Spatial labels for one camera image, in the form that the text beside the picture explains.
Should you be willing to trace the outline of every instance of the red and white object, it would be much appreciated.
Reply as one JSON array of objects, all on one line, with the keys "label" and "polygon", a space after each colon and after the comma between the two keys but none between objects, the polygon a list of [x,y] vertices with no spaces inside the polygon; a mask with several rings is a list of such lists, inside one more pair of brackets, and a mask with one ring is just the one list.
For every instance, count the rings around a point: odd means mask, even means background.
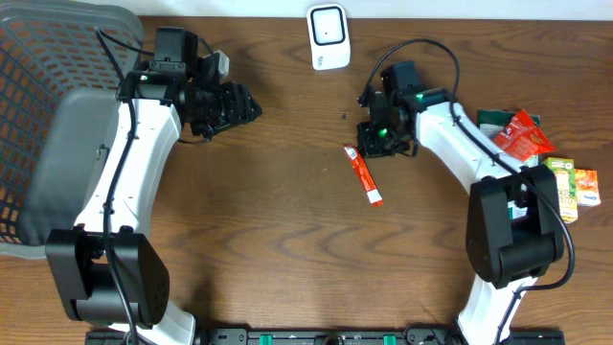
[{"label": "red and white object", "polygon": [[362,182],[362,186],[366,191],[366,196],[368,200],[373,204],[374,207],[383,205],[383,198],[379,193],[379,190],[376,188],[375,181],[371,176],[371,172],[368,171],[368,167],[364,162],[364,159],[357,151],[355,146],[346,145],[344,147],[345,153],[349,156],[349,159],[352,161],[352,167],[357,175],[357,178]]}]

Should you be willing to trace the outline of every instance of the gray basket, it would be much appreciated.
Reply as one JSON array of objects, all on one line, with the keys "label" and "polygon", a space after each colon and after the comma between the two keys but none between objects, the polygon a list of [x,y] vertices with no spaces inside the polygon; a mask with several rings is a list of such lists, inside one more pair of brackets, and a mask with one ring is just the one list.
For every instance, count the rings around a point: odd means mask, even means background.
[{"label": "gray basket", "polygon": [[[94,27],[141,47],[130,11],[72,1],[0,4],[0,252],[72,228],[117,122],[113,67]],[[123,66],[138,55],[107,41]]]}]

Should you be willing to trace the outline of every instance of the brown wood surface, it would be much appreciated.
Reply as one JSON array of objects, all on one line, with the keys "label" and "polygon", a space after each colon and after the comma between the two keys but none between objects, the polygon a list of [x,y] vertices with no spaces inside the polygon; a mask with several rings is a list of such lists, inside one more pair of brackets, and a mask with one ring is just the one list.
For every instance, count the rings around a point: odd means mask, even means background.
[{"label": "brown wood surface", "polygon": [[[206,37],[264,111],[210,144],[170,153],[151,233],[171,298],[185,310],[214,325],[267,329],[451,322],[474,277],[465,191],[424,149],[368,162],[385,202],[374,208],[342,151],[367,119],[355,97],[378,58],[429,37],[457,54],[470,116],[526,108],[542,116],[557,155],[599,172],[602,205],[581,208],[570,225],[573,279],[530,293],[513,326],[559,327],[568,344],[613,343],[613,23],[351,20],[350,66],[320,73],[304,19],[142,20],[149,49],[158,26]],[[389,62],[409,58],[429,85],[451,85],[440,50],[416,45]],[[565,267],[553,264],[540,283]],[[46,262],[0,258],[0,282],[0,343],[82,342],[89,327],[64,315]]]}]

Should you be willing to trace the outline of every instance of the red snack bag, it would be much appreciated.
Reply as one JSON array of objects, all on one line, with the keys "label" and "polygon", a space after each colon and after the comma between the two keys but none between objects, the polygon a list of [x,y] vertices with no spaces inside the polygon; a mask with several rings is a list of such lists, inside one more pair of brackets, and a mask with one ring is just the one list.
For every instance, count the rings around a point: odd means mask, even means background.
[{"label": "red snack bag", "polygon": [[379,190],[376,188],[375,181],[373,180],[371,173],[368,171],[368,167],[366,167],[366,163],[364,162],[364,159],[360,153],[353,145],[346,145],[344,149],[345,153],[352,161],[352,167],[357,175],[357,178],[360,179],[364,190],[366,190],[368,200],[374,207],[383,205],[383,198],[381,197]]},{"label": "red snack bag", "polygon": [[556,150],[554,144],[547,140],[526,110],[515,114],[511,123],[505,130],[498,133],[493,142],[510,156],[522,162],[532,155]]}]

